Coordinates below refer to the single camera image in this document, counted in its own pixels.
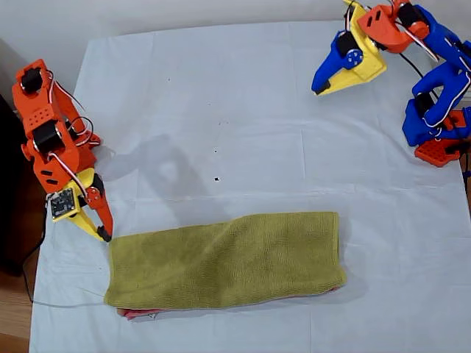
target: white wire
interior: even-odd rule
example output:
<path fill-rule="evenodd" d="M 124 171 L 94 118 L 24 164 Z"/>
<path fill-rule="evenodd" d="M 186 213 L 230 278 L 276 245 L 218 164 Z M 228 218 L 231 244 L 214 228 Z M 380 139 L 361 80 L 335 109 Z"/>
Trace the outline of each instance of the white wire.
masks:
<path fill-rule="evenodd" d="M 445 115 L 443 115 L 443 118 L 438 121 L 437 123 L 435 123 L 434 125 L 432 124 L 429 124 L 426 120 L 425 120 L 425 117 L 423 117 L 423 121 L 425 122 L 425 125 L 427 125 L 428 127 L 436 127 L 437 125 L 439 125 L 441 122 L 443 122 L 443 120 L 446 119 L 446 117 L 448 116 L 448 114 L 450 114 L 450 110 L 452 108 L 452 106 L 455 104 L 456 102 L 456 99 L 458 99 L 461 95 L 465 94 L 466 91 L 470 88 L 471 86 L 471 77 L 470 75 L 466 72 L 466 78 L 468 79 L 468 83 L 459 91 L 459 93 L 455 96 L 455 98 L 452 99 L 450 105 L 448 106 L 448 109 L 447 109 L 447 112 L 445 113 Z"/>
<path fill-rule="evenodd" d="M 54 153 L 54 152 L 49 152 L 48 157 L 54 157 L 59 164 L 64 168 L 64 170 L 67 172 L 67 174 L 75 181 L 75 183 L 78 185 L 80 190 L 82 191 L 83 197 L 87 197 L 87 191 L 85 189 L 85 186 L 83 186 L 82 182 L 80 182 L 79 178 L 74 174 L 73 171 Z"/>
<path fill-rule="evenodd" d="M 67 97 L 70 98 L 70 100 L 75 101 L 75 102 L 79 105 L 79 107 L 82 108 L 82 111 L 83 111 L 84 113 L 86 113 L 85 108 L 83 107 L 83 105 L 81 105 L 80 102 L 77 101 L 74 96 L 72 96 L 69 92 L 67 92 L 67 91 L 60 85 L 59 82 L 55 82 L 55 83 L 57 84 L 57 87 L 58 87 Z"/>
<path fill-rule="evenodd" d="M 49 72 L 49 78 L 51 79 L 51 85 L 49 86 L 49 94 L 48 94 L 48 99 L 49 103 L 52 103 L 52 88 L 54 88 L 54 74 L 52 72 Z"/>
<path fill-rule="evenodd" d="M 67 128 L 67 130 L 70 131 L 70 129 L 74 129 L 74 128 L 73 128 L 74 124 L 75 124 L 75 119 L 74 119 L 73 124 L 71 124 L 71 125 Z M 81 131 L 81 132 L 76 132 L 75 129 L 74 129 L 74 131 L 75 131 L 75 133 L 76 133 L 77 135 L 80 136 L 80 135 L 85 134 L 85 133 L 86 133 L 88 130 L 90 130 L 90 129 L 91 129 L 90 121 L 88 121 L 87 119 L 85 119 L 85 128 L 83 129 L 83 131 Z"/>
<path fill-rule="evenodd" d="M 439 61 L 439 58 L 425 45 L 424 42 L 422 42 L 419 38 L 417 38 L 414 34 L 412 34 L 407 28 L 406 26 L 404 26 L 402 23 L 400 22 L 397 22 L 396 21 L 396 24 L 399 24 L 402 28 L 404 28 L 404 32 L 409 36 L 411 37 L 415 43 L 419 44 L 428 54 L 429 57 L 432 58 L 433 61 L 435 61 L 435 63 L 437 63 Z"/>
<path fill-rule="evenodd" d="M 347 16 L 345 17 L 345 29 L 350 32 L 350 5 L 347 8 Z"/>

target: folded towel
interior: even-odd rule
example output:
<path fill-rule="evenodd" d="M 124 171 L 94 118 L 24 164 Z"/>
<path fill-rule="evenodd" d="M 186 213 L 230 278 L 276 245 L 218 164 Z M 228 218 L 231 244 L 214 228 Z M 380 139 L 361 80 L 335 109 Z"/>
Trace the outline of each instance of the folded towel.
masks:
<path fill-rule="evenodd" d="M 338 215 L 248 215 L 115 238 L 109 305 L 220 308 L 328 292 L 343 285 Z"/>

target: blue bracket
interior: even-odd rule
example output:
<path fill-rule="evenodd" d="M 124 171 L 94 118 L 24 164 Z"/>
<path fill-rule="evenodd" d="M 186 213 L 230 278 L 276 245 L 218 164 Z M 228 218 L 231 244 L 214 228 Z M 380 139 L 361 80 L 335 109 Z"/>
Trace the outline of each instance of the blue bracket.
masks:
<path fill-rule="evenodd" d="M 311 90 L 316 94 L 330 87 L 329 78 L 341 69 L 351 70 L 363 61 L 363 52 L 350 32 L 340 31 L 330 45 L 330 53 L 314 75 Z"/>

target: white wall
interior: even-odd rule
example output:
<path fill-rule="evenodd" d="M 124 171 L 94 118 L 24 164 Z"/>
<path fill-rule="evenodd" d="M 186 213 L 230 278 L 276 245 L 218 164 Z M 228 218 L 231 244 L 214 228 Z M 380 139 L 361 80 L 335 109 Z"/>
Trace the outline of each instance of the white wall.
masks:
<path fill-rule="evenodd" d="M 466 38 L 470 0 L 418 2 Z M 39 57 L 73 90 L 91 38 L 182 26 L 340 19 L 344 12 L 340 0 L 0 0 L 0 5 L 0 93 L 7 99 L 15 72 Z M 316 40 L 333 33 L 312 35 Z"/>

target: orange bracket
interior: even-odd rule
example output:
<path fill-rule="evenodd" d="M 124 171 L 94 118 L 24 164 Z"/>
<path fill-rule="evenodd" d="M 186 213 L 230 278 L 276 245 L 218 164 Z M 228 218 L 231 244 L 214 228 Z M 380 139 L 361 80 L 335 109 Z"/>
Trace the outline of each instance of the orange bracket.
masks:
<path fill-rule="evenodd" d="M 398 18 L 402 18 L 404 27 L 420 40 L 430 32 L 425 19 L 409 0 L 394 0 L 393 5 L 373 7 L 358 20 L 358 25 L 378 47 L 397 54 L 414 42 L 410 35 L 400 31 L 397 26 Z"/>
<path fill-rule="evenodd" d="M 452 110 L 444 120 L 447 130 L 455 127 L 466 127 L 464 114 L 461 110 Z M 452 160 L 458 160 L 461 156 L 460 140 L 433 139 L 415 149 L 415 156 L 437 167 L 443 167 Z"/>

